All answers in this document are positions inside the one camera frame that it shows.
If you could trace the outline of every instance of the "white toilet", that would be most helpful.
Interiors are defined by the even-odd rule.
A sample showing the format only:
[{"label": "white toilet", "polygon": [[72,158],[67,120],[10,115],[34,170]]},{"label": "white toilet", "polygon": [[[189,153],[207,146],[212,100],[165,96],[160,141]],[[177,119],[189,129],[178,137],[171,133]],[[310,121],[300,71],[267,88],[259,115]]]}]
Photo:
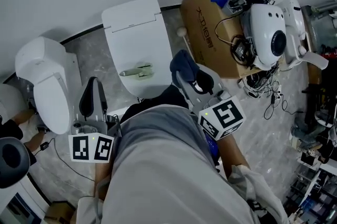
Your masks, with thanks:
[{"label": "white toilet", "polygon": [[0,115],[2,117],[2,124],[26,109],[27,105],[18,89],[8,84],[0,84]]},{"label": "white toilet", "polygon": [[126,89],[142,99],[171,83],[172,52],[157,0],[136,0],[106,9],[102,20],[116,70]]},{"label": "white toilet", "polygon": [[15,58],[16,75],[34,84],[37,111],[56,134],[70,130],[74,100],[82,87],[75,54],[60,43],[38,37],[23,46]]}]

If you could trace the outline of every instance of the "black baseboard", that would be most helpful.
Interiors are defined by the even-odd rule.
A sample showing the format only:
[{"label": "black baseboard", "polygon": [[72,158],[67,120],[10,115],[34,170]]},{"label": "black baseboard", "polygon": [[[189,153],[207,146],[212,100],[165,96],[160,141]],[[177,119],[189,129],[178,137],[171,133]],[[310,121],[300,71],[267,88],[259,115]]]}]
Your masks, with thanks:
[{"label": "black baseboard", "polygon": [[[180,8],[180,6],[181,6],[181,4],[179,4],[179,5],[174,5],[174,6],[161,7],[160,10],[161,10],[161,11],[170,11],[170,10],[172,10],[172,9]],[[64,41],[61,41],[60,43],[61,43],[62,45],[67,44],[67,43],[70,42],[70,41],[73,41],[73,40],[75,40],[75,39],[77,39],[77,38],[79,38],[79,37],[81,37],[81,36],[84,36],[84,35],[86,35],[86,34],[89,34],[89,33],[91,33],[91,32],[94,32],[94,31],[96,31],[96,30],[98,30],[98,29],[102,29],[102,28],[103,28],[103,24],[96,25],[96,26],[94,26],[94,27],[92,27],[92,28],[89,28],[89,29],[87,29],[87,30],[85,30],[85,31],[83,31],[83,32],[80,32],[80,33],[78,33],[78,34],[76,34],[76,35],[74,35],[74,36],[71,36],[71,37],[67,38],[67,39],[64,40]],[[15,77],[15,75],[16,75],[16,74],[13,73],[13,74],[12,74],[11,76],[9,76],[3,83],[8,83],[10,79],[12,79],[13,77]]]},{"label": "black baseboard", "polygon": [[84,36],[84,35],[86,35],[86,34],[89,34],[89,33],[91,33],[91,32],[94,32],[94,31],[98,30],[98,29],[101,29],[101,28],[103,28],[103,24],[99,24],[99,25],[97,25],[97,26],[94,26],[94,27],[92,27],[92,28],[89,28],[89,29],[87,29],[87,30],[85,30],[85,31],[83,31],[83,32],[80,32],[80,33],[78,33],[78,34],[76,34],[76,35],[74,35],[74,36],[71,36],[70,38],[67,38],[67,39],[64,40],[64,41],[61,41],[60,43],[61,43],[62,45],[67,44],[67,43],[70,42],[70,41],[73,41],[73,40],[75,40],[75,39],[77,39],[77,38],[79,38],[79,37],[81,37],[81,36]]},{"label": "black baseboard", "polygon": [[36,184],[36,182],[34,181],[33,177],[30,175],[30,173],[27,174],[28,179],[30,180],[30,182],[32,183],[32,185],[34,186],[34,188],[36,188],[36,191],[41,195],[41,197],[46,201],[46,203],[48,203],[48,205],[50,206],[52,203],[51,201],[49,201],[49,199],[46,197],[46,195],[42,192],[42,190],[38,187],[38,185]]}]

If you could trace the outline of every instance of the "gray tile floor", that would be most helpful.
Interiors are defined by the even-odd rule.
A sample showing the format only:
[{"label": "gray tile floor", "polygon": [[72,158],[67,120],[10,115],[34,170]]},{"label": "gray tile floor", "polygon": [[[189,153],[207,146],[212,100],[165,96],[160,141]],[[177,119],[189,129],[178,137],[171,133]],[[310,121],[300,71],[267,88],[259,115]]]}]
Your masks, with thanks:
[{"label": "gray tile floor", "polygon": [[[173,55],[185,47],[182,38],[176,35],[176,30],[183,25],[179,10],[163,12],[164,21],[170,39]],[[82,82],[90,76],[97,76],[103,83],[109,111],[117,110],[137,102],[128,93],[118,78],[103,29],[89,33],[65,45],[68,52],[78,57]],[[282,93],[288,101],[289,111],[295,111],[305,106],[305,96],[301,90],[308,84],[306,65],[302,64],[293,70],[281,72],[277,78],[282,84]],[[24,81],[13,79],[12,84],[24,89],[27,96],[27,85]],[[275,194],[283,198],[293,173],[298,167],[296,151],[290,147],[289,132],[293,116],[282,111],[278,106],[273,117],[266,121],[263,113],[270,104],[270,99],[259,100],[248,97],[235,80],[224,80],[230,93],[236,94],[241,100],[247,121],[235,133],[239,147],[246,156],[251,168],[264,175]],[[38,118],[32,118],[23,126],[25,140],[36,132]],[[70,161],[67,135],[48,133],[45,141],[55,137],[59,156],[80,174],[93,179],[94,165]],[[70,170],[56,155],[54,143],[48,149],[37,155],[37,164],[30,169],[30,174],[41,190],[51,200],[68,200],[73,205],[82,196],[92,195],[93,182],[78,176]]]}]

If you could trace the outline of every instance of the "gray shirt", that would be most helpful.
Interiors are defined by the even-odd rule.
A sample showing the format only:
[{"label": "gray shirt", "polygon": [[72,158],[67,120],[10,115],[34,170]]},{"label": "gray shirt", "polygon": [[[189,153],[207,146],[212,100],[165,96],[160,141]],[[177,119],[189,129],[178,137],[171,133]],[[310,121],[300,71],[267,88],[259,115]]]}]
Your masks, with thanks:
[{"label": "gray shirt", "polygon": [[146,110],[123,123],[122,133],[101,223],[259,223],[247,198],[288,223],[261,175],[244,166],[233,167],[229,181],[217,173],[189,110]]}]

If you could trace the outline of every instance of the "black cable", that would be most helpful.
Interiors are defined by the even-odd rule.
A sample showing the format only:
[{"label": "black cable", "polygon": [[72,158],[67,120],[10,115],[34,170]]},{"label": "black cable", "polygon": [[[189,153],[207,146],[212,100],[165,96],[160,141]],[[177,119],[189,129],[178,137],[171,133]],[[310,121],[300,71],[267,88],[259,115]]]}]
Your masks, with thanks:
[{"label": "black cable", "polygon": [[42,150],[38,150],[37,153],[36,153],[34,156],[36,156],[36,155],[37,155],[38,153],[40,153],[41,151],[42,151]]},{"label": "black cable", "polygon": [[217,27],[218,27],[221,23],[223,23],[223,22],[225,22],[225,21],[228,21],[228,20],[231,20],[231,19],[233,19],[233,18],[235,18],[235,17],[238,17],[240,14],[241,14],[241,12],[240,12],[239,14],[236,14],[236,15],[233,16],[233,17],[226,18],[226,19],[222,19],[222,20],[219,21],[219,22],[217,23],[217,25],[215,26],[214,33],[215,33],[215,35],[217,36],[217,38],[218,38],[220,41],[226,43],[226,44],[229,45],[229,46],[232,46],[234,43],[229,42],[229,41],[227,41],[227,40],[224,40],[224,39],[220,38],[219,35],[217,34],[217,31],[216,31],[216,30],[217,30]]},{"label": "black cable", "polygon": [[[267,110],[269,109],[269,107],[272,107],[273,108],[273,111],[272,111],[272,114],[267,118],[266,116],[265,116],[265,113],[267,112]],[[272,102],[269,104],[269,106],[267,107],[267,109],[265,109],[265,111],[264,111],[264,114],[263,114],[263,117],[266,119],[266,120],[269,120],[272,116],[273,116],[273,114],[274,114],[274,106],[273,106],[273,104],[272,104]]]},{"label": "black cable", "polygon": [[80,173],[78,173],[77,171],[75,171],[75,170],[74,170],[72,167],[70,167],[70,166],[69,166],[69,165],[68,165],[62,158],[60,158],[60,156],[58,155],[57,150],[56,150],[56,140],[55,140],[55,138],[52,138],[51,141],[50,141],[49,143],[51,143],[52,140],[54,140],[54,148],[55,148],[55,152],[56,152],[58,158],[59,158],[64,164],[66,164],[66,165],[67,165],[73,172],[77,173],[79,176],[82,176],[82,177],[84,177],[84,178],[86,178],[86,179],[88,179],[88,180],[90,180],[90,181],[95,182],[95,180],[90,179],[90,178],[87,177],[87,176],[83,176],[82,174],[80,174]]},{"label": "black cable", "polygon": [[[75,171],[72,167],[70,167],[70,166],[69,166],[69,165],[68,165],[68,164],[67,164],[67,163],[66,163],[66,162],[65,162],[65,161],[58,155],[58,152],[57,152],[57,149],[56,149],[56,140],[55,140],[55,138],[52,138],[52,139],[47,143],[48,146],[49,146],[49,144],[52,142],[52,140],[54,140],[54,149],[55,149],[55,152],[56,152],[58,158],[59,158],[64,164],[66,164],[66,165],[68,166],[69,169],[71,169],[73,172],[77,173],[79,176],[82,176],[82,177],[84,177],[84,178],[86,178],[86,179],[88,179],[88,180],[90,180],[90,181],[95,182],[95,180],[90,179],[89,177],[84,176],[84,175],[78,173],[77,171]],[[45,145],[44,149],[39,150],[34,156],[36,156],[39,152],[41,152],[41,151],[47,149],[48,146]]]},{"label": "black cable", "polygon": [[283,94],[281,94],[281,96],[282,96],[282,110],[283,111],[287,112],[290,115],[294,115],[296,113],[304,113],[303,111],[295,111],[293,113],[287,111],[286,108],[288,107],[288,101],[284,99],[284,95]]},{"label": "black cable", "polygon": [[[282,100],[281,100],[281,97],[280,97],[280,96],[279,96],[278,98],[275,98],[275,95],[274,95],[274,94],[275,94],[275,93],[279,93],[279,92],[277,92],[277,90],[276,90],[276,91],[273,91],[273,90],[272,90],[272,92],[273,92],[273,93],[272,93],[272,100],[271,100],[269,106],[267,107],[267,109],[265,109],[264,114],[263,114],[263,117],[264,117],[266,120],[269,120],[269,119],[273,116],[273,114],[274,114],[274,109],[275,109],[277,106],[279,106],[280,103],[282,103],[282,105],[281,105],[282,110],[283,110],[284,112],[290,114],[290,115],[294,115],[294,114],[296,114],[296,113],[304,113],[303,111],[295,111],[295,112],[293,112],[293,113],[291,113],[290,111],[287,111],[286,108],[288,107],[288,101],[284,99],[284,95],[283,95],[283,94],[280,94],[280,96],[282,97]],[[280,99],[280,100],[279,100],[279,102],[275,105],[275,100],[276,100],[276,99]],[[271,115],[270,115],[269,117],[266,117],[266,112],[267,112],[267,110],[268,110],[270,107],[273,108],[273,111],[272,111],[272,113],[271,113]]]}]

